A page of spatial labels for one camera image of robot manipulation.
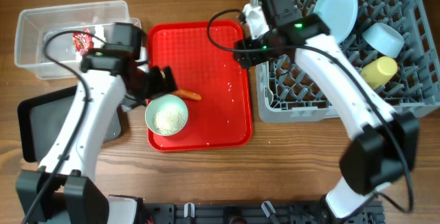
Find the light blue bowl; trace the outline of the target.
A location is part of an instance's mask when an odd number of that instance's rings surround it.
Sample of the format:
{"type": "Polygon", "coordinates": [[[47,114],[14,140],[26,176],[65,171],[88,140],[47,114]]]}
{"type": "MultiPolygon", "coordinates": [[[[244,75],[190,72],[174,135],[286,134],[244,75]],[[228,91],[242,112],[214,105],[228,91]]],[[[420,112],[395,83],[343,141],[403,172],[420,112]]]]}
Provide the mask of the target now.
{"type": "Polygon", "coordinates": [[[391,58],[397,58],[404,46],[403,36],[384,23],[374,23],[362,37],[374,50],[391,58]]]}

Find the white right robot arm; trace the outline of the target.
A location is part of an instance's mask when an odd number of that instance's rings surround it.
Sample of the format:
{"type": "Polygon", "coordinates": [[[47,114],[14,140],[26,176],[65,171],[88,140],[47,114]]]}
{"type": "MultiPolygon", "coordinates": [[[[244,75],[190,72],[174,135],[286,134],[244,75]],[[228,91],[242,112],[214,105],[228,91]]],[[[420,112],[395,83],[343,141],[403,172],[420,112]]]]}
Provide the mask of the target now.
{"type": "Polygon", "coordinates": [[[418,119],[398,113],[362,79],[340,50],[327,25],[315,14],[284,21],[267,21],[264,14],[239,13],[251,36],[235,47],[242,67],[256,66],[286,55],[318,85],[340,116],[349,147],[340,159],[341,180],[324,197],[335,221],[357,214],[382,191],[403,177],[408,206],[395,201],[399,211],[411,213],[414,192],[410,172],[415,165],[418,119]]]}

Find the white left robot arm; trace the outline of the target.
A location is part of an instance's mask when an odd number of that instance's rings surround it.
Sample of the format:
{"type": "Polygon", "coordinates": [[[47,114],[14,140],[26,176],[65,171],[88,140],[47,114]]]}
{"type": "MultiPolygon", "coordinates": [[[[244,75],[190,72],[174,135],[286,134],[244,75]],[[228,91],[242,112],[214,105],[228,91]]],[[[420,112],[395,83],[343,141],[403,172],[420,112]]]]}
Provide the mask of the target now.
{"type": "Polygon", "coordinates": [[[170,67],[138,69],[139,54],[121,49],[89,49],[80,71],[74,75],[78,86],[63,127],[40,168],[35,192],[19,184],[17,192],[29,221],[46,221],[44,204],[60,185],[77,179],[89,183],[95,175],[96,161],[109,123],[108,119],[128,92],[145,99],[159,98],[177,90],[170,67]]]}

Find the green bowl with rice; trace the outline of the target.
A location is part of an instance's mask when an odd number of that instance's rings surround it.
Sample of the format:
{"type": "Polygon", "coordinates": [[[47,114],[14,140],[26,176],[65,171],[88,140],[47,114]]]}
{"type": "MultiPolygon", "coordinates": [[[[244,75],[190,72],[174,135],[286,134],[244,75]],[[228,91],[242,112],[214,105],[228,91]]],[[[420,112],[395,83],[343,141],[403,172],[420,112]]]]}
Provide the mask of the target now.
{"type": "Polygon", "coordinates": [[[175,135],[185,127],[187,121],[186,103],[171,94],[151,100],[145,110],[146,125],[156,135],[175,135]]]}

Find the yellow cup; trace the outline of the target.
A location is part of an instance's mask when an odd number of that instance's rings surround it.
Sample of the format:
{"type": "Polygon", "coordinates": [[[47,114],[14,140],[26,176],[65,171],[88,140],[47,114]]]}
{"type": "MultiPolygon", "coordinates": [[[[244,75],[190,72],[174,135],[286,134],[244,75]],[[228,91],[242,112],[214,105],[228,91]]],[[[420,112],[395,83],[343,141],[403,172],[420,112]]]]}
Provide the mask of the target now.
{"type": "Polygon", "coordinates": [[[376,89],[385,85],[397,70],[398,64],[393,58],[382,56],[363,67],[361,76],[372,89],[376,89]]]}

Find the light blue plate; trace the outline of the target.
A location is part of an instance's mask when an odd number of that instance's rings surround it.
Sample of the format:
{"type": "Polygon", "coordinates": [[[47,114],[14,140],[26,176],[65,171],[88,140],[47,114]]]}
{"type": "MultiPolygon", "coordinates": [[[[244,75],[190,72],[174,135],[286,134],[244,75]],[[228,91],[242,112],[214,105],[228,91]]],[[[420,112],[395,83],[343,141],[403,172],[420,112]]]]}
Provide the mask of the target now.
{"type": "Polygon", "coordinates": [[[341,44],[351,33],[358,14],[358,0],[317,0],[313,13],[330,29],[341,44]]]}

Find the white tissue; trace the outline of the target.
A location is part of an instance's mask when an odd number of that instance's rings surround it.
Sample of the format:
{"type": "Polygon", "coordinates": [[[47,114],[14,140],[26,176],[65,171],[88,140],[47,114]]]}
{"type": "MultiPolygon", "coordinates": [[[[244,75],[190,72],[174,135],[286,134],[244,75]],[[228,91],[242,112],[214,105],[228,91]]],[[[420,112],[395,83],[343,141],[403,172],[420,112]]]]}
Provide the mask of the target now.
{"type": "MultiPolygon", "coordinates": [[[[93,41],[93,47],[92,48],[101,48],[103,47],[104,43],[106,42],[104,28],[102,25],[97,25],[94,28],[94,33],[89,33],[89,35],[92,36],[93,41]]],[[[76,60],[80,62],[82,60],[82,57],[78,52],[76,52],[76,60]]]]}

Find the red snack wrapper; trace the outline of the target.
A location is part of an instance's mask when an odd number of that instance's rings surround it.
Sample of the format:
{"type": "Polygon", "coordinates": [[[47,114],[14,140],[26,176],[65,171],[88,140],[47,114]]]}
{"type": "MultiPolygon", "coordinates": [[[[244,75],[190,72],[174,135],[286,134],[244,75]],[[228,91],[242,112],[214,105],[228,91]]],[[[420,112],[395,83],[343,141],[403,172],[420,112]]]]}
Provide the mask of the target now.
{"type": "Polygon", "coordinates": [[[85,55],[94,46],[92,36],[89,33],[89,29],[84,29],[82,32],[74,32],[72,34],[75,50],[81,56],[85,55]]]}

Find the white plastic spoon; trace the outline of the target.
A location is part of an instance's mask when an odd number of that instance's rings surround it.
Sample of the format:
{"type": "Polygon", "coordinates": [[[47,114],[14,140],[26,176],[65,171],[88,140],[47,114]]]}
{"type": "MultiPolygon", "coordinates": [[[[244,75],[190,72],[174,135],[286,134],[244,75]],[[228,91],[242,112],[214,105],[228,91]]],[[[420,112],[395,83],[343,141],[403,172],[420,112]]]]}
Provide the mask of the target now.
{"type": "Polygon", "coordinates": [[[264,92],[265,92],[265,97],[268,100],[268,104],[271,106],[274,100],[274,94],[272,92],[272,90],[270,89],[270,65],[271,65],[272,60],[268,60],[265,63],[263,63],[263,68],[264,68],[264,81],[265,81],[265,88],[264,88],[264,92]]]}

